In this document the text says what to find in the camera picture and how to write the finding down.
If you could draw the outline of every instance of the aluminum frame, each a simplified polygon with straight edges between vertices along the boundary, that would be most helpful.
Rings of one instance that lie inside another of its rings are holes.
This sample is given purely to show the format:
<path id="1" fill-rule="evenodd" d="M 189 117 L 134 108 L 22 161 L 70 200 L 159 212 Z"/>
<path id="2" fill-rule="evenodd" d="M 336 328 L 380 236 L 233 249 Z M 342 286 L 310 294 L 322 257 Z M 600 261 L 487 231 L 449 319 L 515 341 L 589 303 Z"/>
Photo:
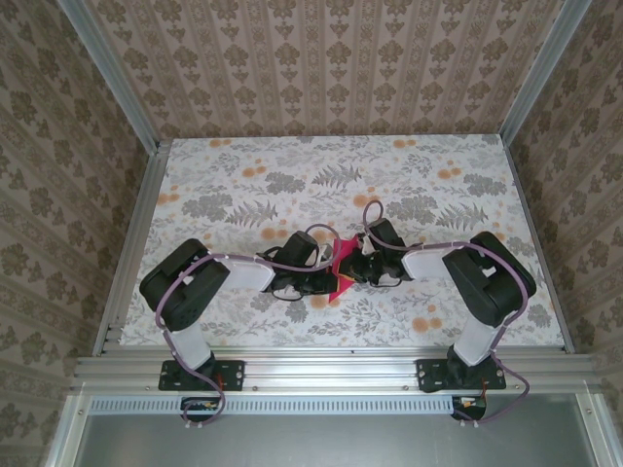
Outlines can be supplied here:
<path id="1" fill-rule="evenodd" d="M 89 11 L 87 2 L 59 0 L 58 3 L 76 29 L 147 154 L 153 157 L 158 148 L 158 130 L 145 113 L 139 94 L 132 89 L 124 73 L 124 67 L 119 62 L 120 58 L 104 38 L 96 19 Z"/>
<path id="2" fill-rule="evenodd" d="M 97 396 L 151 399 L 162 397 L 163 394 L 200 394 L 163 393 L 157 390 L 161 365 L 164 360 L 171 358 L 165 346 L 120 345 L 131 291 L 165 175 L 170 147 L 170 142 L 162 144 L 158 154 L 149 162 L 93 351 L 95 357 L 79 359 L 48 467 L 74 464 L 92 399 Z M 506 146 L 504 149 L 555 305 L 565 348 L 501 347 L 497 354 L 511 369 L 530 381 L 532 393 L 575 394 L 585 414 L 585 428 L 600 467 L 617 465 L 616 462 L 620 462 L 622 457 L 621 448 L 605 408 L 603 395 L 599 394 L 599 380 L 593 370 L 591 357 L 572 354 L 570 335 L 562 318 L 526 198 L 510 153 Z M 213 350 L 219 359 L 242 359 L 246 362 L 244 390 L 237 397 L 249 401 L 267 396 L 281 400 L 302 396 L 341 396 L 353 399 L 380 397 L 388 400 L 426 397 L 418 389 L 414 362 L 421 358 L 445 356 L 445 349 L 441 347 L 215 347 Z M 503 393 L 519 394 L 524 389 L 523 384 L 511 376 L 507 376 L 507 383 L 508 387 Z M 440 391 L 434 396 L 473 392 Z"/>
<path id="3" fill-rule="evenodd" d="M 558 60 L 590 5 L 591 0 L 573 0 L 563 4 L 561 12 L 554 21 L 552 29 L 499 129 L 505 144 L 510 146 L 517 136 L 522 123 L 552 75 Z"/>
<path id="4" fill-rule="evenodd" d="M 128 305 L 156 209 L 160 186 L 165 178 L 166 162 L 171 144 L 171 141 L 162 142 L 158 148 L 158 153 L 147 162 L 145 175 L 136 198 L 136 205 L 129 221 L 128 234 L 121 252 L 119 265 L 113 278 L 108 301 L 93 345 L 93 355 L 101 354 L 109 325 L 125 321 L 128 314 Z"/>

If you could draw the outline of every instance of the wall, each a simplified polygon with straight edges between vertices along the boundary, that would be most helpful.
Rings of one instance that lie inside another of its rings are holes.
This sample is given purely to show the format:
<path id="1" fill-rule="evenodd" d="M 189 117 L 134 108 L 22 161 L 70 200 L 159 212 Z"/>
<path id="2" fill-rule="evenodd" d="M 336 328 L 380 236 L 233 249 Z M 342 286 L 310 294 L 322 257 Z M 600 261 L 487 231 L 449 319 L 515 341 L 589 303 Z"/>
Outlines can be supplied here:
<path id="1" fill-rule="evenodd" d="M 593 1 L 511 153 L 578 349 L 623 434 L 623 1 Z"/>
<path id="2" fill-rule="evenodd" d="M 88 0 L 161 138 L 497 132 L 562 0 Z"/>
<path id="3" fill-rule="evenodd" d="M 91 353 L 143 150 L 54 1 L 0 2 L 0 465 L 43 459 Z"/>

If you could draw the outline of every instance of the floral table surface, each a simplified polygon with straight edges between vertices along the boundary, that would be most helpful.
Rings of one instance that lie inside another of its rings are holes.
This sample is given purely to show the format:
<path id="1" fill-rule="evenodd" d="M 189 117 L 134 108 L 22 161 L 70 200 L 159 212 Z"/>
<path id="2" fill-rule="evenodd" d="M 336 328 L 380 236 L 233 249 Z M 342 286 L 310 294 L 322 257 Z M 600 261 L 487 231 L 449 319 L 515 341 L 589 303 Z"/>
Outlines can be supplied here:
<path id="1" fill-rule="evenodd" d="M 502 344 L 562 345 L 561 330 L 497 135 L 181 139 L 172 144 L 124 327 L 122 344 L 164 344 L 138 284 L 178 244 L 252 255 L 324 222 L 361 232 L 380 199 L 407 243 L 495 233 L 536 279 L 529 310 Z M 316 230 L 319 242 L 331 235 Z M 449 345 L 468 311 L 451 281 L 396 288 L 355 285 L 338 300 L 280 302 L 224 291 L 201 318 L 213 345 Z"/>

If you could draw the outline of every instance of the wire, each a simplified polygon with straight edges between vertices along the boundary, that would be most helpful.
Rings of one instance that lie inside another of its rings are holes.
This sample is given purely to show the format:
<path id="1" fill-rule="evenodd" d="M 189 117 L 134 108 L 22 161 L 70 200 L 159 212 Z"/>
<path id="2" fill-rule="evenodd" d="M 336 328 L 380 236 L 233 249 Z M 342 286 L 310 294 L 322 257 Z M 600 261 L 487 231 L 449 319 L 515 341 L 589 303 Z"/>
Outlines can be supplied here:
<path id="1" fill-rule="evenodd" d="M 278 297 L 277 295 L 275 295 L 275 290 L 273 290 L 271 292 L 271 295 L 273 295 L 273 298 L 276 300 L 281 300 L 282 302 L 299 302 L 303 299 L 303 294 L 300 294 L 298 298 L 296 299 L 283 299 L 281 297 Z"/>
<path id="2" fill-rule="evenodd" d="M 166 292 L 163 294 L 163 297 L 160 299 L 158 306 L 156 307 L 156 316 L 155 316 L 155 320 L 156 320 L 156 326 L 162 331 L 163 336 L 165 338 L 165 342 L 168 345 L 168 347 L 171 350 L 171 354 L 173 355 L 173 358 L 175 358 L 175 360 L 177 361 L 177 363 L 179 364 L 180 367 L 182 367 L 187 373 L 189 373 L 190 375 L 205 381 L 209 384 L 209 386 L 214 389 L 214 391 L 216 391 L 218 393 L 219 396 L 219 406 L 218 409 L 216 410 L 216 412 L 214 413 L 214 415 L 208 419 L 206 422 L 202 423 L 203 425 L 206 425 L 208 423 L 213 423 L 220 415 L 221 413 L 225 410 L 225 403 L 226 403 L 226 397 L 225 397 L 225 393 L 223 392 L 223 390 L 214 383 L 214 381 L 212 381 L 209 377 L 206 377 L 205 375 L 202 375 L 201 373 L 196 372 L 195 370 L 193 370 L 192 368 L 190 368 L 186 362 L 184 362 L 184 359 L 181 357 L 181 355 L 179 354 L 179 352 L 177 351 L 177 348 L 175 347 L 175 344 L 173 343 L 173 340 L 171 339 L 170 336 L 170 331 L 166 328 L 166 324 L 163 321 L 162 315 L 163 315 L 163 310 L 165 309 L 165 305 L 166 302 L 168 301 L 168 299 L 170 299 L 171 295 L 173 294 L 173 292 L 175 292 L 175 289 L 177 289 L 177 287 L 179 287 L 179 285 L 184 281 L 184 279 L 186 277 L 188 277 L 190 274 L 193 273 L 193 271 L 195 269 L 197 269 L 199 266 L 204 265 L 205 263 L 212 261 L 212 260 L 225 260 L 225 259 L 230 259 L 230 260 L 235 260 L 235 261 L 246 261 L 249 263 L 258 263 L 260 265 L 264 265 L 268 268 L 274 268 L 274 267 L 278 267 L 280 269 L 287 269 L 287 270 L 293 270 L 296 272 L 315 272 L 317 270 L 324 270 L 329 268 L 335 261 L 337 258 L 339 258 L 340 256 L 340 252 L 342 251 L 342 239 L 340 238 L 340 235 L 338 234 L 338 232 L 333 229 L 331 226 L 327 226 L 324 224 L 313 224 L 312 226 L 308 227 L 308 231 L 310 231 L 311 229 L 315 229 L 315 228 L 322 228 L 322 229 L 326 229 L 328 231 L 330 231 L 336 238 L 337 241 L 337 248 L 334 251 L 333 256 L 331 257 L 331 259 L 324 265 L 321 266 L 317 266 L 314 268 L 298 268 L 295 266 L 288 266 L 288 265 L 280 265 L 280 264 L 276 264 L 273 263 L 271 261 L 267 261 L 267 260 L 263 260 L 262 258 L 259 257 L 250 257 L 250 256 L 243 256 L 243 255 L 226 255 L 223 253 L 217 253 L 217 254 L 209 254 L 206 255 L 202 258 L 199 258 L 196 262 L 192 263 L 190 266 L 188 266 L 182 273 L 179 274 L 179 276 L 173 281 L 173 283 L 168 287 L 168 289 L 166 289 Z M 188 417 L 185 418 L 186 424 L 187 425 L 192 425 L 194 422 L 191 422 L 191 420 L 188 419 Z"/>
<path id="3" fill-rule="evenodd" d="M 202 428 L 204 425 L 207 425 L 208 423 L 210 423 L 210 420 L 216 416 L 216 415 L 211 415 L 210 418 L 204 421 L 198 421 L 198 422 L 191 421 L 188 418 L 188 410 L 193 406 L 204 406 L 207 409 L 209 409 L 205 401 L 198 400 L 198 399 L 195 399 L 192 401 L 186 401 L 186 404 L 184 405 L 184 410 L 182 411 L 182 419 L 186 422 L 186 428 L 190 428 L 192 424 L 196 424 L 198 428 Z"/>
<path id="4" fill-rule="evenodd" d="M 370 286 L 373 289 L 392 289 L 393 287 L 398 287 L 400 284 L 402 284 L 402 279 L 398 279 L 398 282 L 396 282 L 395 284 L 387 285 L 374 285 L 372 282 L 370 282 Z"/>
<path id="5" fill-rule="evenodd" d="M 383 217 L 383 213 L 385 211 L 383 208 L 383 204 L 377 199 L 373 199 L 372 201 L 368 202 L 368 204 L 366 204 L 366 207 L 363 209 L 363 230 L 370 238 L 372 238 L 374 241 L 376 241 L 381 246 L 391 249 L 391 250 L 397 250 L 397 251 L 436 250 L 436 249 L 445 249 L 445 248 L 454 248 L 454 247 L 471 248 L 472 250 L 476 250 L 478 253 L 491 258 L 496 263 L 498 263 L 500 266 L 505 268 L 506 271 L 508 271 L 511 277 L 515 280 L 515 282 L 517 282 L 517 286 L 519 287 L 519 290 L 522 294 L 522 304 L 516 313 L 507 317 L 502 322 L 501 328 L 499 332 L 497 333 L 497 336 L 495 336 L 494 341 L 489 346 L 489 355 L 494 360 L 494 362 L 500 368 L 502 368 L 502 370 L 504 370 L 509 375 L 512 375 L 519 381 L 521 381 L 524 384 L 525 389 L 519 395 L 519 397 L 517 397 L 517 399 L 511 402 L 503 410 L 499 411 L 498 413 L 494 413 L 493 415 L 486 416 L 485 418 L 482 418 L 478 421 L 474 420 L 469 415 L 462 413 L 461 411 L 455 411 L 459 415 L 463 416 L 465 419 L 472 421 L 474 425 L 476 425 L 477 423 L 480 424 L 480 423 L 488 423 L 488 422 L 494 421 L 498 419 L 499 417 L 501 417 L 502 415 L 504 415 L 505 413 L 510 412 L 515 406 L 517 406 L 517 404 L 519 404 L 521 401 L 523 401 L 526 398 L 526 396 L 528 396 L 528 393 L 530 392 L 530 384 L 528 383 L 527 379 L 525 379 L 518 373 L 510 370 L 508 367 L 506 367 L 504 364 L 502 364 L 499 361 L 499 359 L 495 355 L 495 348 L 497 347 L 502 337 L 506 333 L 506 329 L 508 329 L 508 326 L 510 326 L 510 324 L 516 321 L 517 319 L 519 319 L 522 316 L 522 314 L 524 314 L 524 312 L 526 311 L 526 308 L 528 307 L 529 297 L 528 297 L 528 289 L 526 288 L 526 284 L 524 284 L 524 281 L 521 279 L 519 274 L 513 269 L 513 267 L 510 266 L 510 264 L 508 264 L 508 262 L 506 262 L 503 258 L 500 258 L 496 253 L 494 253 L 491 250 L 488 250 L 487 248 L 483 248 L 480 245 L 469 243 L 468 241 L 452 241 L 452 242 L 445 242 L 445 243 L 433 243 L 433 244 L 428 244 L 428 245 L 421 244 L 417 246 L 396 246 L 396 245 L 391 245 L 389 243 L 382 241 L 380 238 L 376 237 L 371 232 L 370 227 L 368 225 L 368 210 L 370 209 L 370 206 L 372 206 L 373 204 L 376 204 L 380 210 L 379 217 L 377 218 L 377 220 Z"/>

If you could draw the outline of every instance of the perforated metal strip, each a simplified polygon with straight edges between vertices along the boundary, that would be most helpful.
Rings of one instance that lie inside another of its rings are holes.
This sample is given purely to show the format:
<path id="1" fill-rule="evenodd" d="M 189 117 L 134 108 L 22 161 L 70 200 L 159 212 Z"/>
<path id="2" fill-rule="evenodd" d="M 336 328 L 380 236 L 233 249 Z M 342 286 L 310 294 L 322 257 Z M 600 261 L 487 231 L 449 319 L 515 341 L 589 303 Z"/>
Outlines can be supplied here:
<path id="1" fill-rule="evenodd" d="M 180 396 L 95 396 L 89 415 L 180 414 Z M 452 413 L 451 396 L 244 396 L 227 398 L 226 414 Z"/>

